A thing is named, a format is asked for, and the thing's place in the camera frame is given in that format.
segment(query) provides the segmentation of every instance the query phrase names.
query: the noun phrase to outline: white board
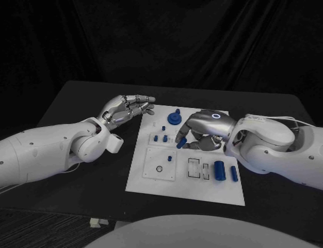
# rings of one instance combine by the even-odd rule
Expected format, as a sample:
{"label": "white board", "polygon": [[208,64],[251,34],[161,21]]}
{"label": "white board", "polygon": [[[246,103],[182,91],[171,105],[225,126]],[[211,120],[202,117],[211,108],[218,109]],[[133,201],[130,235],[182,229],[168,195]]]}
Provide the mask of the white board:
{"label": "white board", "polygon": [[[182,123],[175,126],[168,116],[176,109],[181,109]],[[238,161],[225,156],[224,143],[217,151],[176,148],[178,131],[198,111],[198,108],[156,105],[156,114],[143,115],[126,191],[246,206]],[[188,143],[197,141],[192,133],[187,138]],[[215,179],[215,161],[224,161],[225,181]],[[231,166],[237,167],[238,182],[233,180]]]}

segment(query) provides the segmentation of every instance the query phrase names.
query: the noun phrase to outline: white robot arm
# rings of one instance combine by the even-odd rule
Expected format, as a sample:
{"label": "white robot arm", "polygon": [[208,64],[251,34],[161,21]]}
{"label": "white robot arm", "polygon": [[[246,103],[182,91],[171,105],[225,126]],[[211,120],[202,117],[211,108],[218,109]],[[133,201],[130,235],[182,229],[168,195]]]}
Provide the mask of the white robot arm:
{"label": "white robot arm", "polygon": [[93,162],[107,149],[120,151],[123,139],[112,130],[139,114],[155,112],[153,97],[117,96],[99,118],[29,129],[0,141],[0,187],[34,182]]}
{"label": "white robot arm", "polygon": [[274,172],[323,190],[323,128],[309,125],[290,129],[273,119],[297,121],[293,117],[247,115],[236,122],[223,112],[202,110],[181,128],[176,142],[189,130],[198,141],[185,144],[185,149],[217,150],[224,140],[225,155],[253,172]]}

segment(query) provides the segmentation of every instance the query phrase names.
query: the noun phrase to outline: metallic robot hand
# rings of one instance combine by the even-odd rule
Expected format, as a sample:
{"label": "metallic robot hand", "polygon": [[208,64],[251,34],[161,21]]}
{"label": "metallic robot hand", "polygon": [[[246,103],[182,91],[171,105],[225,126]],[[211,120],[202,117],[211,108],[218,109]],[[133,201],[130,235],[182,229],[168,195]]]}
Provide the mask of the metallic robot hand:
{"label": "metallic robot hand", "polygon": [[155,115],[155,111],[152,111],[155,105],[150,104],[155,101],[155,97],[140,95],[117,96],[104,105],[97,118],[112,131],[136,115],[146,113]]}
{"label": "metallic robot hand", "polygon": [[184,149],[218,150],[221,141],[227,141],[230,138],[236,124],[236,120],[225,113],[215,110],[202,110],[192,114],[185,122],[176,136],[176,142],[181,142],[192,130],[198,141],[187,143]]}

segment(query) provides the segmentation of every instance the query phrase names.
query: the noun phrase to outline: black table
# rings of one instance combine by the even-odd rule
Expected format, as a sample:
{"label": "black table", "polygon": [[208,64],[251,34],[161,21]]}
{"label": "black table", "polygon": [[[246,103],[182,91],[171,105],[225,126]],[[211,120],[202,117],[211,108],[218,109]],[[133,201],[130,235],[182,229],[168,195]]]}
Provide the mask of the black table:
{"label": "black table", "polygon": [[[76,123],[97,116],[117,95],[142,94],[156,104],[246,114],[312,118],[293,95],[195,90],[70,81],[41,120],[39,127]],[[125,139],[119,154],[109,151],[78,170],[32,182],[0,195],[0,208],[54,212],[119,221],[138,221],[168,214],[204,214],[240,219],[306,240],[323,241],[323,191],[283,176],[259,175],[240,166],[246,207],[158,195],[126,192],[142,116],[114,133]]]}

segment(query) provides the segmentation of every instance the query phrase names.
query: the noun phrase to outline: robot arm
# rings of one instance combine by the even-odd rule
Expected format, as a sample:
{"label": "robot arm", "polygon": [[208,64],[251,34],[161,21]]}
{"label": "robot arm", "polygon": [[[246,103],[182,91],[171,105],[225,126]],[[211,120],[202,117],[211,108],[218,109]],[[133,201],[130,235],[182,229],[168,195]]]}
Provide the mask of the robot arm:
{"label": "robot arm", "polygon": [[112,133],[133,116],[150,114],[153,97],[117,96],[104,116],[80,123],[29,129],[0,141],[0,187],[34,182],[93,162],[107,149],[120,151],[123,139]]}
{"label": "robot arm", "polygon": [[191,130],[198,141],[185,144],[184,149],[217,150],[224,140],[225,155],[236,157],[253,172],[274,172],[323,190],[323,128],[305,126],[290,130],[264,116],[247,115],[236,122],[218,111],[201,111],[181,128],[176,142]]}

